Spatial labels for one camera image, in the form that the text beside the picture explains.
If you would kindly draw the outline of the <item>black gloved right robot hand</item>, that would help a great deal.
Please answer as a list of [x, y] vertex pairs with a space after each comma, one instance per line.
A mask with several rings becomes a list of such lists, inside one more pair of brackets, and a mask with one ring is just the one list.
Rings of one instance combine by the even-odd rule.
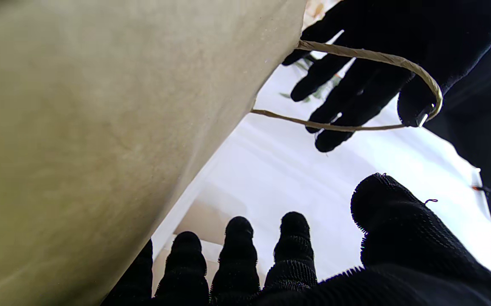
[[362, 267], [318, 282], [310, 228], [282, 217], [274, 265], [260, 287], [253, 227], [241, 216], [225, 229], [211, 285], [201, 241], [178, 234], [152, 293], [149, 241], [103, 300], [104, 306], [491, 306], [491, 271], [407, 188], [375, 173], [358, 184], [352, 218], [365, 234]]

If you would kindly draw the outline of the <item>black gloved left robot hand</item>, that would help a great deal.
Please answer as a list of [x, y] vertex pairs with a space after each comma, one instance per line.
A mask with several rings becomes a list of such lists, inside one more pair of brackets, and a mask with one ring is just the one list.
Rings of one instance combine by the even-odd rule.
[[[491, 0], [343, 0], [307, 27], [303, 41], [403, 57], [424, 68], [442, 93], [464, 78], [491, 48]], [[435, 99], [411, 71], [356, 59], [311, 122], [362, 126], [397, 96], [406, 127], [421, 127]]]

